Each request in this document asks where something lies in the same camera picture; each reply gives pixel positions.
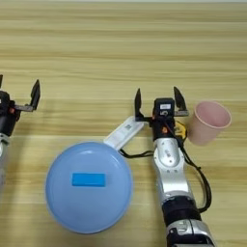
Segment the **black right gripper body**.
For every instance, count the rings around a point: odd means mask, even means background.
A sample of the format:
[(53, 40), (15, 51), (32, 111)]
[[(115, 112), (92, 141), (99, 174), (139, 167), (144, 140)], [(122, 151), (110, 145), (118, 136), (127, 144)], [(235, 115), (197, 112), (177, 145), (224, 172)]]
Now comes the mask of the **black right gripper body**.
[(153, 140), (175, 137), (175, 119), (171, 116), (152, 116), (151, 129)]

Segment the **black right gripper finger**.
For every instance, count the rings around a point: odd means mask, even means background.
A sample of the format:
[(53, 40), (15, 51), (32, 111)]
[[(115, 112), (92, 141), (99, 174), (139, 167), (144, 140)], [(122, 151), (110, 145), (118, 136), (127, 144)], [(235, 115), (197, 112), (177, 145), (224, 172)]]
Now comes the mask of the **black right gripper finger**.
[(135, 121), (136, 122), (150, 122), (151, 117), (145, 117), (141, 113), (141, 106), (142, 106), (141, 90), (138, 89), (135, 99), (134, 99)]
[(175, 116), (187, 117), (189, 115), (189, 111), (187, 110), (185, 99), (177, 87), (174, 88), (174, 94), (175, 94), (175, 103), (177, 106), (177, 111), (175, 113)]

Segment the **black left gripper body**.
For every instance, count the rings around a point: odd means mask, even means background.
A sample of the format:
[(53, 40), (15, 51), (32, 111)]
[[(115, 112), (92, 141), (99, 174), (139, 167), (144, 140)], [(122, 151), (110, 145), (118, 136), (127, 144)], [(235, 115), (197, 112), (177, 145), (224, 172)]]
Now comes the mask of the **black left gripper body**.
[(0, 133), (11, 135), (19, 119), (19, 111), (14, 109), (15, 102), (9, 96), (0, 96)]

